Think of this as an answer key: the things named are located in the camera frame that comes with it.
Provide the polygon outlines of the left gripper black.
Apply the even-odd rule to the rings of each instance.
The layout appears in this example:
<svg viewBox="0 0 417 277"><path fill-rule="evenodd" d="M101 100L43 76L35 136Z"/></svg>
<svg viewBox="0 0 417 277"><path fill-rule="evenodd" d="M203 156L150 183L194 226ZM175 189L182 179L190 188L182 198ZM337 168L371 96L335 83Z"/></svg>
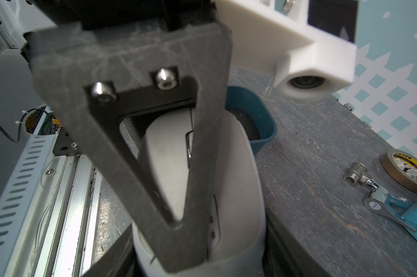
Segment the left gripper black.
<svg viewBox="0 0 417 277"><path fill-rule="evenodd" d="M111 184L163 268L202 264L232 52L230 29L213 22L214 2L29 3L56 24L72 23L32 34L35 90ZM190 172L183 219L176 221L119 124L130 115L190 106Z"/></svg>

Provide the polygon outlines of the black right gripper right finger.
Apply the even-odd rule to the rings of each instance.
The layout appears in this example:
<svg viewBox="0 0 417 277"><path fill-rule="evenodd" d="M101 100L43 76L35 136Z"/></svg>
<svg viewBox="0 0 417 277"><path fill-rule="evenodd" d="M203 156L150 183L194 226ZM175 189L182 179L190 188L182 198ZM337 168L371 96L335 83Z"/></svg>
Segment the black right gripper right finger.
<svg viewBox="0 0 417 277"><path fill-rule="evenodd" d="M266 217L263 272L266 277L328 277L275 216Z"/></svg>

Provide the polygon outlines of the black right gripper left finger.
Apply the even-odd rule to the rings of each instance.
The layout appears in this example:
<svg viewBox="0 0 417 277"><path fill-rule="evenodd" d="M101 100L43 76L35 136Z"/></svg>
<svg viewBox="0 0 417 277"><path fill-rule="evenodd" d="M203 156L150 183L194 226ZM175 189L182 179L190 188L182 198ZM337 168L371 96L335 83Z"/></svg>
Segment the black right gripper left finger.
<svg viewBox="0 0 417 277"><path fill-rule="evenodd" d="M135 263L132 227L128 226L110 249L83 274L83 277L135 277Z"/></svg>

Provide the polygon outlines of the grey mouse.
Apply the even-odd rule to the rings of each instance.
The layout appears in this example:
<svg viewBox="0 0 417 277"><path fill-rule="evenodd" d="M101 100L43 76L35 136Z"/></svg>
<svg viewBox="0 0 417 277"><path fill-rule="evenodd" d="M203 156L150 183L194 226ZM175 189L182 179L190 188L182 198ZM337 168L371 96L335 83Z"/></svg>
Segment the grey mouse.
<svg viewBox="0 0 417 277"><path fill-rule="evenodd" d="M184 214L193 124L191 109L164 114L146 130L139 159L176 219ZM229 111L220 151L208 232L208 255L181 277L255 277L265 250L266 217L257 165L247 134Z"/></svg>

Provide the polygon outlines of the dark teal storage box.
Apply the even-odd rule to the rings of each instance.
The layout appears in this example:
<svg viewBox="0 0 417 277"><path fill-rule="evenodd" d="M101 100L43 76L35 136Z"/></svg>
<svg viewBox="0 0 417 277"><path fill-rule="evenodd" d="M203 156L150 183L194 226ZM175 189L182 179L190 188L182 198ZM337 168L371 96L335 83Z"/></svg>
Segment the dark teal storage box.
<svg viewBox="0 0 417 277"><path fill-rule="evenodd" d="M241 86L229 86L225 109L242 124L255 155L276 137L277 124L255 92Z"/></svg>

